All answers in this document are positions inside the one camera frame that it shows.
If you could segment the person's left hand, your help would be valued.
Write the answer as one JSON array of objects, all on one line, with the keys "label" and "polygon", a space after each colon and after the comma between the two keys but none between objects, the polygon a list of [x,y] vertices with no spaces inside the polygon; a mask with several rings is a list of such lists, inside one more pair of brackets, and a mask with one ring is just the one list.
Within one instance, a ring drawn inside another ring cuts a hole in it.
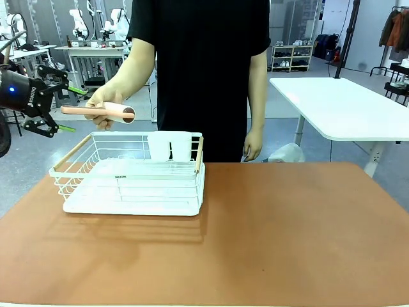
[{"label": "person's left hand", "polygon": [[251,162],[257,159],[263,147],[263,130],[251,128],[245,138],[243,147],[243,161]]}]

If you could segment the person's right hand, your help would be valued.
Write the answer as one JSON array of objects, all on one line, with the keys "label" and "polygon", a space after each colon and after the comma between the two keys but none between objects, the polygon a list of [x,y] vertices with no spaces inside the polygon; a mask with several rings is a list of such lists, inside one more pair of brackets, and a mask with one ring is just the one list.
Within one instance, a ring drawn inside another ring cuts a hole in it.
[{"label": "person's right hand", "polygon": [[[123,101],[124,97],[118,90],[105,84],[94,92],[86,102],[86,107],[102,108],[105,102],[122,104]],[[113,125],[113,121],[108,120],[105,116],[86,115],[85,118],[91,120],[99,130],[109,130]]]}]

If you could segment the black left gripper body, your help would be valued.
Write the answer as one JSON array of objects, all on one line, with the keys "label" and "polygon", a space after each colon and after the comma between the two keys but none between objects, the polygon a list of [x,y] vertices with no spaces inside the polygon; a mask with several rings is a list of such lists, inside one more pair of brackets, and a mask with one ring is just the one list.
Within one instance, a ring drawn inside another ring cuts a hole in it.
[{"label": "black left gripper body", "polygon": [[1,70],[1,107],[24,113],[28,117],[49,114],[52,94],[40,79],[28,78],[10,70]]}]

